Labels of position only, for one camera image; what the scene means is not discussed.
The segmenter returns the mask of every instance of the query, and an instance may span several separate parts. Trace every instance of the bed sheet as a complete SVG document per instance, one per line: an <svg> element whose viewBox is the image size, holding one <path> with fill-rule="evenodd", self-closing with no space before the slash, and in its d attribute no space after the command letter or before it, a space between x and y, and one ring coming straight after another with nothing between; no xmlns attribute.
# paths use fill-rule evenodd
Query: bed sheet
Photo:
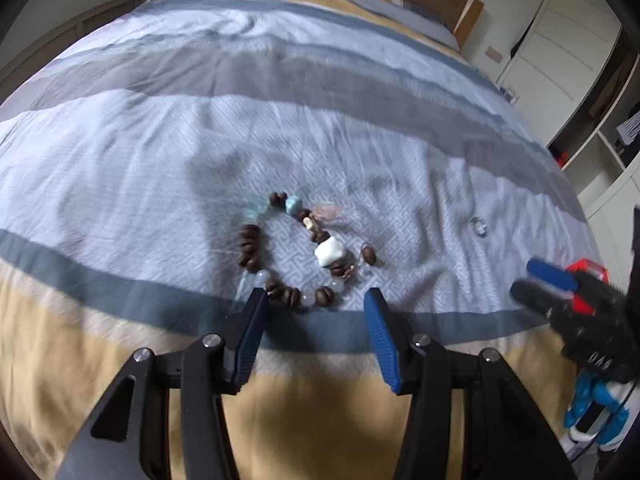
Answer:
<svg viewBox="0 0 640 480"><path fill-rule="evenodd" d="M224 400L243 479L392 475L409 399L370 353L370 286L448 348L497 348L559 429L574 366L508 290L532 256L599 256L497 89L348 0L149 0L0 106L0 420L41 478L133 349L184 348L248 297L236 233L273 190L342 206L329 231L383 265L334 308L273 305L250 381ZM286 283L327 280L296 222L264 229ZM461 420L456 396L451 478Z"/></svg>

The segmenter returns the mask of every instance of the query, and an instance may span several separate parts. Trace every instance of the screw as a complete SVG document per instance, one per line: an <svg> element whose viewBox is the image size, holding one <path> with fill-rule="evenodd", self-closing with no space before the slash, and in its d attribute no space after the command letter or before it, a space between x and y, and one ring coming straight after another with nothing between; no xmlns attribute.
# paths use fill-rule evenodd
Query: screw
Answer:
<svg viewBox="0 0 640 480"><path fill-rule="evenodd" d="M222 343L222 338L218 334L207 334L202 338L202 344L207 348L218 346Z"/></svg>
<svg viewBox="0 0 640 480"><path fill-rule="evenodd" d="M484 238L486 236L486 232L489 229L489 226L486 224L484 220L482 220L479 216L474 216L471 219L471 227L474 229L476 234Z"/></svg>
<svg viewBox="0 0 640 480"><path fill-rule="evenodd" d="M431 343L431 338L426 334L414 334L411 338L411 342L419 347L427 346Z"/></svg>
<svg viewBox="0 0 640 480"><path fill-rule="evenodd" d="M149 348L138 348L133 352L133 360L137 363L146 361L151 357L151 350Z"/></svg>
<svg viewBox="0 0 640 480"><path fill-rule="evenodd" d="M495 348L485 348L482 350L482 358L488 363L495 363L500 360L500 353Z"/></svg>

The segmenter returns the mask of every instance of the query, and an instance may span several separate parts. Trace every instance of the red object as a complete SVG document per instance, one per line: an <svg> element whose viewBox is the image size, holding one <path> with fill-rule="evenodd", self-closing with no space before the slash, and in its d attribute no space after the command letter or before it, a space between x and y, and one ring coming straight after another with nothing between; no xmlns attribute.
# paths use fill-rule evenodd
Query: red object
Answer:
<svg viewBox="0 0 640 480"><path fill-rule="evenodd" d="M587 258L578 260L577 262L568 266L566 270L570 270L571 272L574 272L576 270L584 270L585 272L588 272L598 278L601 282L609 285L609 271L606 269L606 267L603 267L596 262L592 262ZM574 312L577 312L578 314L591 315L595 312L595 309L577 294L574 294L572 306L574 308Z"/></svg>

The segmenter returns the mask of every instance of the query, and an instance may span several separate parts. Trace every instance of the bed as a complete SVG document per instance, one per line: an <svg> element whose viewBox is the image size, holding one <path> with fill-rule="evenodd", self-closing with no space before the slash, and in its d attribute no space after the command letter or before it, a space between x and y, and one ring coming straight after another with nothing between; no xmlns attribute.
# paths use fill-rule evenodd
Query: bed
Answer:
<svg viewBox="0 0 640 480"><path fill-rule="evenodd" d="M508 290L532 256L600 259L580 205L459 45L377 1L148 0L0 106L0 421L41 478L133 349L184 348L248 297L237 232L274 190L341 206L328 229L383 263L331 308L272 306L224 403L243 479L391 478L409 399L370 353L370 286L448 348L497 348L560 431L574 366ZM285 220L273 269L326 280Z"/></svg>

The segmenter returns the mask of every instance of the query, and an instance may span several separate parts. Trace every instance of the beaded bracelet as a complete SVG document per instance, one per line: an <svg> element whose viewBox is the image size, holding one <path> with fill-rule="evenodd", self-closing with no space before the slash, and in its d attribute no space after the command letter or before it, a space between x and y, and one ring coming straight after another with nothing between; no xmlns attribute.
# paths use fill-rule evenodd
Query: beaded bracelet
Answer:
<svg viewBox="0 0 640 480"><path fill-rule="evenodd" d="M241 267L245 267L250 273L256 274L256 286L263 286L270 299L280 300L287 308L297 307L302 304L306 307L328 306L334 302L336 292L344 290L344 281L355 275L362 258L367 264L376 263L376 253L370 244L364 243L360 248L360 256L357 261L350 262L350 254L344 244L337 238L323 230L319 214L314 214L303 207L302 200L297 196L287 196L286 193L273 192L269 195L269 204L276 209L284 209L298 222L304 224L311 232L311 241L318 244L314 251L318 264L321 267L329 267L333 279L330 284L320 286L314 294L300 293L298 288L280 283L268 269L262 269L260 264L259 239L261 230L256 224L245 224L240 230L240 245L242 255L238 261Z"/></svg>

